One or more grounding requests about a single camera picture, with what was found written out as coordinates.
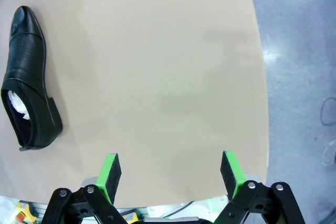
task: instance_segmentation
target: shoe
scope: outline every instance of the shoe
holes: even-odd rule
[[[10,30],[2,102],[21,145],[20,150],[40,149],[51,144],[63,129],[55,102],[47,96],[45,39],[33,11],[27,6],[16,10]],[[22,101],[29,120],[13,107],[10,98],[13,93],[8,94],[9,91]]]

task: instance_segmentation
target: concrete floor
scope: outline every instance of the concrete floor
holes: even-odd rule
[[[336,1],[253,0],[267,73],[267,184],[287,182],[306,223],[336,207],[336,164],[321,164],[336,125],[320,121],[323,101],[336,97]],[[336,120],[329,100],[323,120]]]

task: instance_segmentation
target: table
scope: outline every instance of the table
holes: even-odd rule
[[[0,75],[13,14],[27,5],[46,37],[48,95],[64,131],[20,152],[0,106],[0,195],[47,203],[118,153],[117,207],[226,193],[232,149],[266,179],[266,77],[252,0],[0,0]]]

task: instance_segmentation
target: black cable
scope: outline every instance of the black cable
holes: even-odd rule
[[[334,101],[336,101],[336,98],[335,98],[335,97],[328,97],[328,98],[325,99],[325,101],[322,103],[322,107],[321,107],[321,111],[320,111],[320,121],[321,121],[321,123],[322,123],[323,125],[325,125],[325,126],[332,126],[332,125],[336,124],[336,121],[331,122],[331,123],[326,123],[326,122],[324,122],[323,119],[322,119],[322,112],[323,112],[324,105],[325,105],[326,102],[329,101],[329,100],[334,100]]]
[[[181,207],[180,209],[176,210],[175,212],[172,212],[171,214],[168,214],[168,215],[166,215],[166,216],[163,216],[162,218],[167,218],[167,217],[169,217],[169,216],[171,216],[171,215],[174,215],[174,214],[176,214],[176,213],[178,213],[178,212],[181,212],[183,209],[187,208],[187,207],[190,206],[192,203],[194,203],[194,201],[190,201],[188,204],[185,204],[185,205],[184,205],[183,207]]]

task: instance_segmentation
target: bolt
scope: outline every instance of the bolt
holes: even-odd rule
[[[92,194],[95,189],[92,186],[89,186],[88,193]]]
[[[282,191],[283,190],[283,186],[278,184],[276,187],[275,187],[278,191]]]
[[[61,197],[64,197],[64,196],[66,196],[66,194],[67,194],[67,191],[65,191],[65,190],[62,190],[60,193],[60,196]]]
[[[250,188],[250,189],[254,189],[254,188],[256,188],[256,185],[255,185],[253,182],[249,182],[249,183],[247,184],[247,186],[248,186],[248,188]]]

